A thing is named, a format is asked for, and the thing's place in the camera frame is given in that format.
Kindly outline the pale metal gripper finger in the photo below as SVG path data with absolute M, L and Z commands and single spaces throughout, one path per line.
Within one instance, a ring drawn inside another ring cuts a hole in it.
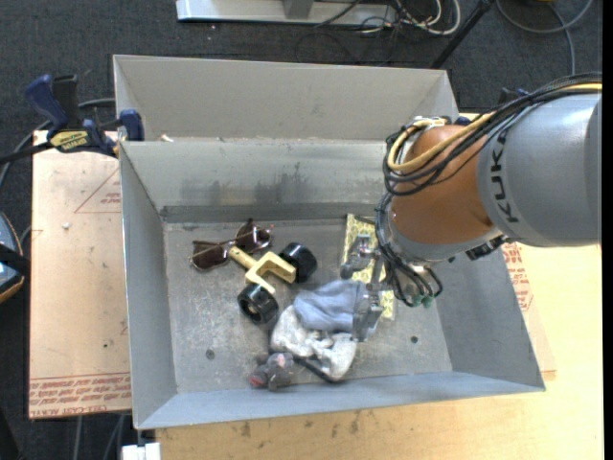
M 358 342 L 367 341 L 375 333 L 383 311 L 377 291 L 360 294 L 353 306 L 352 338 Z
M 372 237 L 358 234 L 351 243 L 347 257 L 340 266 L 340 277 L 350 279 L 355 272 L 364 270 L 371 261 L 378 257 L 378 251 L 371 246 Z

